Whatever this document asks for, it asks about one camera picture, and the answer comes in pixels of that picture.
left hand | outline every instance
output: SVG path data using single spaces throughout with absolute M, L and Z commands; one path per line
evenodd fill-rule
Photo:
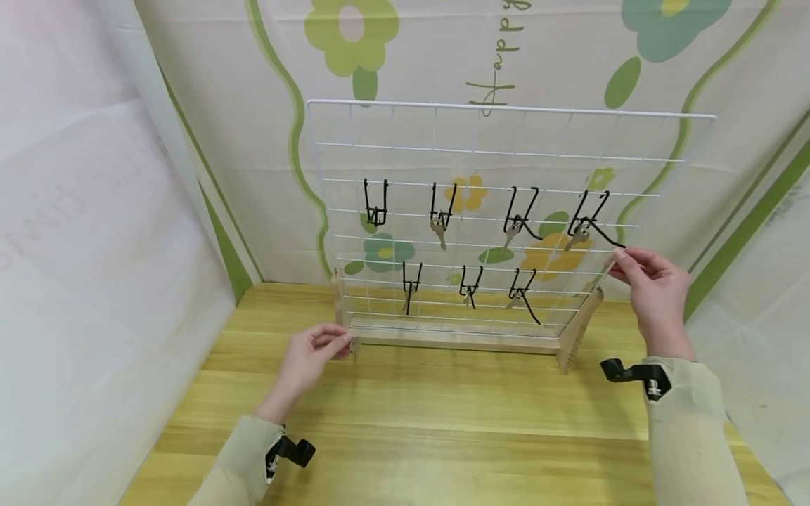
M 335 323 L 321 323 L 290 337 L 278 379 L 254 416 L 283 423 L 298 397 L 318 382 L 326 362 L 349 354 L 353 338 Z

black hook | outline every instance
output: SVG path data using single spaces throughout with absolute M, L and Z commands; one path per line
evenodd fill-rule
M 514 270 L 514 279 L 512 280 L 512 287 L 509 289 L 509 298 L 514 299 L 518 297 L 518 299 L 522 299 L 523 303 L 526 305 L 526 309 L 529 310 L 529 314 L 531 314 L 532 320 L 535 321 L 537 325 L 542 325 L 543 322 L 538 320 L 535 316 L 535 312 L 531 310 L 531 306 L 529 305 L 529 300 L 526 298 L 526 292 L 529 290 L 529 286 L 531 286 L 531 282 L 535 280 L 535 276 L 537 275 L 537 269 L 531 270 L 531 277 L 526 282 L 526 286 L 524 288 L 517 288 L 514 285 L 518 282 L 518 276 L 520 275 L 520 268 Z
M 532 232 L 531 227 L 529 227 L 529 225 L 527 224 L 527 221 L 529 219 L 529 212 L 531 211 L 532 206 L 534 206 L 535 200 L 537 200 L 537 196 L 540 193 L 540 188 L 538 188 L 537 186 L 532 186 L 531 189 L 535 191 L 535 195 L 531 198 L 531 202 L 529 202 L 529 206 L 526 208 L 526 213 L 523 216 L 517 213 L 515 213 L 515 215 L 512 216 L 512 206 L 514 205 L 514 198 L 518 194 L 518 187 L 517 186 L 512 187 L 512 199 L 509 200 L 509 210 L 506 211 L 506 217 L 504 218 L 504 233 L 506 234 L 506 231 L 509 227 L 517 228 L 518 232 L 520 232 L 525 227 L 526 231 L 529 232 L 530 236 L 534 237 L 536 240 L 543 240 L 543 237 L 540 237 L 539 235 Z
M 369 205 L 369 180 L 363 178 L 363 193 L 365 193 L 365 215 L 369 223 L 375 227 L 386 224 L 388 216 L 388 180 L 382 180 L 382 209 L 377 206 L 371 207 Z
M 315 447 L 309 441 L 300 440 L 293 443 L 290 438 L 282 435 L 264 456 L 265 475 L 270 480 L 275 477 L 275 470 L 281 458 L 287 458 L 297 466 L 306 467 L 314 454 Z
M 467 265 L 461 266 L 461 283 L 458 285 L 458 294 L 464 299 L 469 299 L 473 309 L 475 309 L 475 291 L 478 290 L 478 283 L 481 281 L 483 273 L 484 266 L 478 266 L 478 278 L 475 280 L 475 284 L 465 285 L 464 279 L 467 277 Z
M 433 182 L 433 196 L 430 199 L 430 219 L 433 219 L 433 216 L 437 216 L 437 220 L 441 223 L 442 227 L 447 230 L 447 226 L 450 225 L 450 216 L 453 215 L 453 202 L 455 202 L 455 194 L 458 190 L 458 184 L 453 183 L 453 195 L 450 197 L 450 207 L 447 208 L 447 212 L 443 210 L 436 211 L 436 182 Z
M 637 364 L 626 368 L 620 359 L 607 359 L 599 363 L 605 377 L 613 383 L 643 381 L 647 398 L 658 401 L 672 389 L 667 372 L 658 364 Z
M 582 205 L 585 203 L 586 198 L 588 198 L 588 190 L 584 190 L 582 192 L 582 198 L 580 198 L 580 200 L 579 200 L 579 206 L 577 206 L 577 211 L 573 213 L 573 218 L 571 219 L 571 222 L 568 224 L 568 231 L 567 231 L 568 235 L 573 237 L 573 235 L 574 235 L 574 229 L 573 228 L 574 228 L 574 224 L 576 223 L 577 227 L 583 227 L 585 229 L 587 229 L 589 227 L 593 227 L 594 230 L 596 230 L 607 242 L 609 242 L 610 244 L 616 246 L 617 248 L 627 248 L 627 246 L 625 246 L 624 244 L 621 244 L 620 242 L 617 242 L 617 241 L 611 239 L 610 236 L 608 236 L 608 234 L 606 234 L 601 228 L 599 228 L 599 225 L 596 224 L 596 215 L 599 214 L 599 212 L 604 207 L 605 202 L 607 202 L 608 199 L 610 198 L 610 190 L 606 189 L 604 191 L 604 193 L 602 193 L 599 196 L 599 200 L 601 201 L 599 203 L 599 207 L 596 208 L 596 211 L 594 212 L 594 214 L 590 218 L 587 217 L 587 216 L 580 216 L 579 215 L 579 212 L 582 210 Z
M 405 280 L 405 262 L 403 262 L 403 291 L 405 292 L 405 314 L 411 314 L 411 293 L 419 291 L 422 279 L 422 262 L 419 262 L 419 272 L 416 274 L 416 281 Z

light wood tabletop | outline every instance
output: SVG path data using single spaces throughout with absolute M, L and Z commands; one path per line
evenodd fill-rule
M 288 336 L 334 316 L 329 287 L 249 291 L 122 504 L 185 504 Z M 629 305 L 610 302 L 567 376 L 548 355 L 363 346 L 293 410 L 288 434 L 317 452 L 304 470 L 284 461 L 262 504 L 654 504 L 641 387 L 599 368 L 643 356 Z M 730 425 L 727 437 L 751 505 L 788 504 Z

sleeve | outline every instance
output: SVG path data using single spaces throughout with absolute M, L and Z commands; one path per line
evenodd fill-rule
M 671 383 L 658 401 L 647 399 L 658 505 L 748 504 L 723 431 L 720 380 L 705 365 L 684 359 L 648 357 L 643 363 L 662 366 Z
M 189 506 L 254 506 L 262 500 L 267 491 L 264 457 L 283 433 L 274 423 L 242 417 Z

key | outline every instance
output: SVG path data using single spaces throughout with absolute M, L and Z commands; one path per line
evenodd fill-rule
M 441 222 L 440 219 L 431 219 L 430 220 L 430 229 L 436 232 L 436 235 L 439 236 L 439 242 L 441 243 L 441 250 L 447 251 L 447 244 L 445 244 L 445 225 Z
M 513 222 L 508 228 L 506 228 L 506 242 L 504 243 L 504 249 L 509 247 L 509 243 L 512 242 L 512 239 L 514 239 L 518 232 L 520 232 L 522 225 L 523 223 L 521 222 Z
M 510 300 L 509 303 L 506 305 L 507 309 L 522 308 L 522 307 L 523 307 L 523 296 L 520 295 L 515 295 L 515 297 L 512 300 Z
M 588 239 L 590 239 L 590 232 L 588 232 L 585 225 L 580 223 L 574 228 L 573 237 L 571 237 L 571 240 L 565 245 L 565 251 L 571 251 L 571 247 L 576 243 L 585 242 Z
M 352 353 L 352 361 L 354 361 L 354 367 L 357 369 L 357 353 L 360 351 L 360 338 L 355 336 L 352 339 L 352 342 L 349 344 L 349 351 Z
M 405 293 L 405 305 L 403 306 L 403 311 L 405 314 L 410 312 L 410 308 L 408 306 L 411 305 L 411 293 L 413 293 L 413 290 L 409 287 L 408 291 Z

